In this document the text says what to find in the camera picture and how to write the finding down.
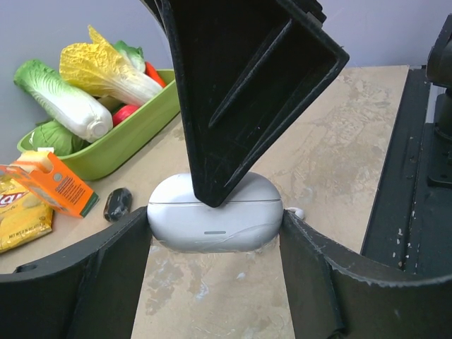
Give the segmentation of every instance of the bag of chips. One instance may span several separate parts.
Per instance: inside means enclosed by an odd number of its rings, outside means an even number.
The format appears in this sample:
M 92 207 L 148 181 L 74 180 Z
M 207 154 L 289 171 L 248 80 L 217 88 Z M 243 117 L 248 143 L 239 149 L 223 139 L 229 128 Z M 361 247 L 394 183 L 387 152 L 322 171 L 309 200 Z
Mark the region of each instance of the bag of chips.
M 53 210 L 7 175 L 0 176 L 0 253 L 52 231 Z

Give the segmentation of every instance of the orange carton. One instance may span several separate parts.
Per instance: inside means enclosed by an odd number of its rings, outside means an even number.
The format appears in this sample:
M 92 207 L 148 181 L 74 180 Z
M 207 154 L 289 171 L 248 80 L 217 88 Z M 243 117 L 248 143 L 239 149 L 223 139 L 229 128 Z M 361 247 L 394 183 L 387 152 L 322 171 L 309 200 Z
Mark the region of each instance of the orange carton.
M 24 152 L 3 171 L 53 209 L 84 218 L 99 200 L 98 195 L 51 152 Z

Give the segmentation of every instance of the table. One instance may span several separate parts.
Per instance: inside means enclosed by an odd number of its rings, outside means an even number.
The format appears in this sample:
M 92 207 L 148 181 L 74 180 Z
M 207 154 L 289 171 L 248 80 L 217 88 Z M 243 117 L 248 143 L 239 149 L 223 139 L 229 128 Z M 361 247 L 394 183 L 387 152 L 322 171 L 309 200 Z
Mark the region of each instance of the table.
M 408 67 L 345 69 L 256 163 L 285 206 L 305 209 L 319 232 L 359 251 Z M 108 194 L 127 187 L 147 204 L 168 176 L 187 172 L 180 117 L 108 178 L 83 220 L 55 215 L 53 233 L 0 256 L 0 272 L 108 227 Z M 151 247 L 133 339 L 293 338 L 277 242 L 247 254 L 176 254 Z

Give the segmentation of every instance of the green bin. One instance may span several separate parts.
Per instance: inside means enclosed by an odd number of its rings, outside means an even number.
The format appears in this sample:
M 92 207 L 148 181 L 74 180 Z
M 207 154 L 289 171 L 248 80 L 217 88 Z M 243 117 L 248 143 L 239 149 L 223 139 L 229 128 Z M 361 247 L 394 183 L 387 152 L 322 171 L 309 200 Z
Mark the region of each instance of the green bin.
M 167 86 L 106 136 L 77 153 L 59 157 L 81 179 L 92 181 L 113 173 L 148 143 L 179 113 L 173 70 L 160 70 Z M 18 143 L 20 152 L 32 150 L 30 132 Z

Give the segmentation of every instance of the gray wall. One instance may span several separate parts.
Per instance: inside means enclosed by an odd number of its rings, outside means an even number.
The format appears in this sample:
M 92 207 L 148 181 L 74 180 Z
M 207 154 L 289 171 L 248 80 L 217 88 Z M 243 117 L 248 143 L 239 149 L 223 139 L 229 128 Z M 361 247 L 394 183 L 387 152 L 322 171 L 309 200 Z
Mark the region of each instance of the gray wall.
M 47 118 L 41 107 L 13 84 L 16 69 L 41 59 L 58 69 L 61 50 L 89 42 L 91 24 L 109 41 L 142 46 L 156 67 L 171 67 L 169 47 L 160 26 L 139 0 L 15 0 L 0 10 L 0 163 L 18 156 L 22 136 Z
M 427 60 L 451 0 L 320 0 L 324 29 L 350 53 L 349 66 L 420 65 Z M 68 44 L 88 42 L 88 24 L 108 40 L 142 46 L 155 66 L 171 66 L 166 40 L 139 0 L 16 0 L 0 11 L 0 162 L 46 114 L 13 84 L 15 70 L 38 58 L 58 68 Z

